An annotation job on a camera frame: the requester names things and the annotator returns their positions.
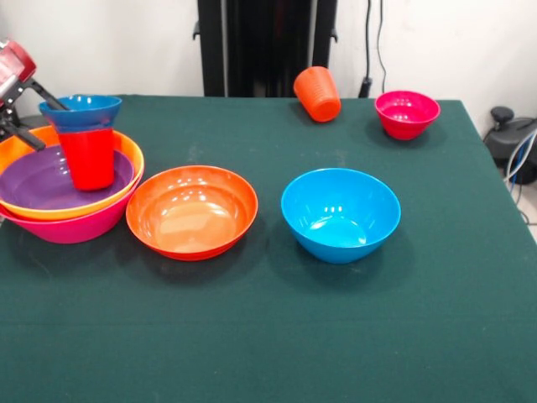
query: orange cup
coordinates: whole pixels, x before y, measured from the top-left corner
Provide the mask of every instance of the orange cup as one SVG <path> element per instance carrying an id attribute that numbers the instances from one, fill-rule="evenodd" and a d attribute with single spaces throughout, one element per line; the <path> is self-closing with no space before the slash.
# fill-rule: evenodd
<path id="1" fill-rule="evenodd" d="M 325 67 L 316 65 L 302 71 L 295 80 L 295 95 L 316 122 L 329 122 L 341 111 L 332 74 Z"/>

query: white wall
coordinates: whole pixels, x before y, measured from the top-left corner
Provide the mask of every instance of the white wall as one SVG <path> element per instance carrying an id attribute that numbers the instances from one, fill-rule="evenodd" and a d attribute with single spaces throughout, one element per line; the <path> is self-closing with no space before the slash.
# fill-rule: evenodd
<path id="1" fill-rule="evenodd" d="M 338 0 L 338 44 L 330 68 L 342 97 L 355 97 L 365 74 L 365 0 Z M 376 55 L 378 0 L 370 39 L 373 88 L 380 93 Z M 384 0 L 380 49 L 386 90 L 413 89 L 464 101 L 483 134 L 491 107 L 537 116 L 537 2 L 534 0 Z"/>
<path id="2" fill-rule="evenodd" d="M 343 97 L 365 72 L 365 0 L 339 0 L 331 69 Z M 378 0 L 373 0 L 376 39 Z M 537 3 L 532 0 L 385 0 L 381 41 L 387 89 L 462 99 L 479 131 L 489 109 L 537 115 Z M 0 0 L 0 34 L 38 63 L 36 78 L 54 94 L 73 92 L 202 95 L 196 0 Z M 373 89 L 381 74 L 372 42 Z M 24 113 L 36 111 L 24 96 Z"/>

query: floor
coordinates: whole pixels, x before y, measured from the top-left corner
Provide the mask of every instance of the floor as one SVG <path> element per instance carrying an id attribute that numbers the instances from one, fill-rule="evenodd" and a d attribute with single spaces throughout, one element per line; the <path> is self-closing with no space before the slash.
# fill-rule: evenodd
<path id="1" fill-rule="evenodd" d="M 520 186 L 516 185 L 511 194 L 514 202 L 516 202 L 519 197 L 519 188 Z M 519 210 L 528 216 L 530 222 L 537 224 L 537 182 L 528 186 L 522 186 Z M 535 242 L 537 243 L 537 225 L 528 226 L 528 230 L 534 236 Z"/>

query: pink bowl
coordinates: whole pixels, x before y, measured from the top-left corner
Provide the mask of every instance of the pink bowl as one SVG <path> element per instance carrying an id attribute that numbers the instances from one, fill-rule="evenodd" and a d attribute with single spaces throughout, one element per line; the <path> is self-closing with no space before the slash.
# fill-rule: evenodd
<path id="1" fill-rule="evenodd" d="M 437 101 L 412 91 L 385 92 L 375 109 L 386 133 L 397 140 L 415 139 L 441 112 Z"/>
<path id="2" fill-rule="evenodd" d="M 0 206 L 0 216 L 4 216 L 7 220 L 30 231 L 36 237 L 52 243 L 89 241 L 110 231 L 117 224 L 125 213 L 127 203 L 141 180 L 142 176 L 138 178 L 133 187 L 121 199 L 87 216 L 64 221 L 29 221 L 15 217 L 3 206 Z"/>

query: white cable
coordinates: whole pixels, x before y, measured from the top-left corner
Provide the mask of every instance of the white cable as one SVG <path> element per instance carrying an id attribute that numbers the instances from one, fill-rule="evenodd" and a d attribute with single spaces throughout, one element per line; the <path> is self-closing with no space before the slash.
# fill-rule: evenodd
<path id="1" fill-rule="evenodd" d="M 534 142 L 537 139 L 537 129 L 528 134 L 526 137 L 520 141 L 520 143 L 517 144 L 517 146 L 514 148 L 513 153 L 511 154 L 511 157 L 509 157 L 509 162 L 507 163 L 507 175 L 503 179 L 503 181 L 507 182 L 509 179 L 511 179 L 513 176 L 519 172 L 520 168 L 522 168 L 522 165 L 526 162 L 528 159 L 529 153 L 531 153 L 531 149 L 534 146 Z M 524 156 L 520 160 L 519 164 L 516 166 L 514 170 L 511 170 L 511 165 L 513 164 L 514 159 L 516 158 L 517 154 L 519 153 L 519 150 L 522 148 L 526 142 L 529 141 L 528 147 L 526 148 L 526 151 L 524 152 Z"/>

